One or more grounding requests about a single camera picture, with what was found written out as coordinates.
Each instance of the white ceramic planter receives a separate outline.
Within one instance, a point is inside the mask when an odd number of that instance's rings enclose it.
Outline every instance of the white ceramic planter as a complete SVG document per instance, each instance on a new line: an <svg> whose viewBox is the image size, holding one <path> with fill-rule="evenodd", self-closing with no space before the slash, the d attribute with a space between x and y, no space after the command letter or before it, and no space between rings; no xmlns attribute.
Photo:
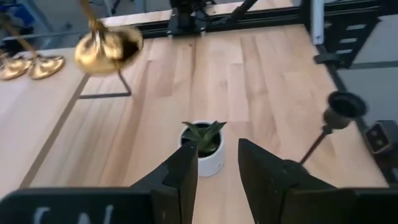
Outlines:
<svg viewBox="0 0 398 224"><path fill-rule="evenodd" d="M193 124L209 124L211 125L213 122L209 121L195 121ZM182 134L188 129L188 127L185 127L181 134L180 138L178 139L178 146L181 147L181 136ZM223 130L220 131L220 146L218 146L218 149L216 150L215 153L208 157L204 158L199 158L198 160L198 175L201 177L210 177L212 175L215 175L218 173L218 171L223 168L224 165L224 159L225 159L225 147L224 147L224 135L223 135Z"/></svg>

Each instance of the black candle holder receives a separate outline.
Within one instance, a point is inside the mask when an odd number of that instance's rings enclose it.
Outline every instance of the black candle holder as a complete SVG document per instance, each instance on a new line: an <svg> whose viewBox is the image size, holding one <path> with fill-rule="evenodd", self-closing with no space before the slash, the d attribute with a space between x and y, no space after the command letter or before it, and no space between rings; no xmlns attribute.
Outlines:
<svg viewBox="0 0 398 224"><path fill-rule="evenodd" d="M328 108L323 113L325 125L322 127L322 133L301 159L300 164L303 165L307 161L324 138L331 134L333 130L344 129L352 120L364 116L367 111L365 102L353 93L342 91L330 93Z"/></svg>

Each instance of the black clamp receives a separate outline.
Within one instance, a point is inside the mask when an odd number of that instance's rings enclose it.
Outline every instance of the black clamp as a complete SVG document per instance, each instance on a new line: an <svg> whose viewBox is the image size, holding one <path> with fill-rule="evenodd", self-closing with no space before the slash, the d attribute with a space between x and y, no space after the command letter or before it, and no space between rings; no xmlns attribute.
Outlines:
<svg viewBox="0 0 398 224"><path fill-rule="evenodd" d="M314 56L313 59L316 64L333 63L337 66L342 66L344 64L344 61L340 58L340 56L334 53L320 54Z"/></svg>

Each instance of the potted plant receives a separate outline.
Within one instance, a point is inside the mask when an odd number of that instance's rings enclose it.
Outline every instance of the potted plant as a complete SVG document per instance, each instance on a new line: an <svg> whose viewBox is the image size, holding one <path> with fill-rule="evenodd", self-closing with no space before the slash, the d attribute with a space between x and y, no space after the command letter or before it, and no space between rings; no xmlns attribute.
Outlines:
<svg viewBox="0 0 398 224"><path fill-rule="evenodd" d="M180 137L180 146L194 141L198 148L198 174L202 177L215 175L224 164L224 136L221 129L226 122L196 121L186 125Z"/></svg>

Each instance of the wood grain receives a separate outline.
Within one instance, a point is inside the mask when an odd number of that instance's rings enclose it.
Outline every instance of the wood grain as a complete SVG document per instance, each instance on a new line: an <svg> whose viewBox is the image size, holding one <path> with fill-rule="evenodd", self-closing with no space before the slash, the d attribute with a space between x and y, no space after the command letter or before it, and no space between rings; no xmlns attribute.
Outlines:
<svg viewBox="0 0 398 224"><path fill-rule="evenodd" d="M213 13L230 12L236 3L214 7ZM167 13L106 23L161 20ZM335 90L325 67L313 63L316 54L302 26L145 40L137 63L124 71L132 97L78 101L31 186L132 185L177 150L182 121L217 119L228 122L225 164L215 176L199 178L193 223L253 223L239 177L238 139L283 159L306 153ZM92 78L85 93L122 90L113 76ZM337 187L387 186L355 124L326 137L306 168Z"/></svg>
<svg viewBox="0 0 398 224"><path fill-rule="evenodd" d="M54 76L33 81L24 75L0 82L0 196L30 185L88 81L74 65L73 52L41 52L67 59Z"/></svg>

